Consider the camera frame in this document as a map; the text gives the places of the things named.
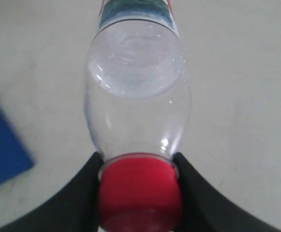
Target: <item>clear plastic bottle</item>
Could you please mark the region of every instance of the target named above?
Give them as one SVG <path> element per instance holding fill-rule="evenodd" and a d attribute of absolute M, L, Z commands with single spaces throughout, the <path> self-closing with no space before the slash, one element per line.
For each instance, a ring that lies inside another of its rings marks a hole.
<path fill-rule="evenodd" d="M 169 1 L 124 2 L 103 2 L 86 63 L 85 112 L 105 161 L 101 226 L 166 232 L 182 210 L 171 159 L 189 119 L 191 86 Z"/>

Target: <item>bottle cap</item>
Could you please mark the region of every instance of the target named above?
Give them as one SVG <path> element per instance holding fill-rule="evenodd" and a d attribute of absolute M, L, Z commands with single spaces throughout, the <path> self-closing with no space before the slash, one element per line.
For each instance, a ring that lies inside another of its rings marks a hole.
<path fill-rule="evenodd" d="M 146 155 L 129 155 L 105 168 L 98 214 L 106 231 L 169 232 L 180 224 L 177 173 L 170 163 Z"/>

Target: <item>black holder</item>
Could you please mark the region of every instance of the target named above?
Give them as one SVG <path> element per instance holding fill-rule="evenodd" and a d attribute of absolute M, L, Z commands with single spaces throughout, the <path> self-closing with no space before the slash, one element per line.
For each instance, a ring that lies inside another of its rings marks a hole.
<path fill-rule="evenodd" d="M 184 203 L 182 224 L 175 232 L 281 232 L 222 196 L 181 153 L 174 163 Z M 102 164 L 94 153 L 54 197 L 0 232 L 97 232 L 97 175 Z"/>

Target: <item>gray floor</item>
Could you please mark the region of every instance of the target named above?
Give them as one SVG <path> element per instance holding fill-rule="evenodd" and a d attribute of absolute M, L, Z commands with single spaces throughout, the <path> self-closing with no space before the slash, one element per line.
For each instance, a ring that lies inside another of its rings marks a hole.
<path fill-rule="evenodd" d="M 173 0 L 192 78 L 180 151 L 281 229 L 281 0 Z M 94 151 L 83 65 L 100 1 L 0 0 L 0 105 L 36 166 L 0 186 L 0 225 L 46 201 Z"/>

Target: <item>bottle label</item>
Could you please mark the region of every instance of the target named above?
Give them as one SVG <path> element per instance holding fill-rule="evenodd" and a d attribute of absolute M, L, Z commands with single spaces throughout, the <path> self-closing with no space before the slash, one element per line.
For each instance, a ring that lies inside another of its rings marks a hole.
<path fill-rule="evenodd" d="M 119 21 L 138 19 L 159 23 L 179 37 L 170 0 L 103 0 L 99 18 L 98 32 Z"/>

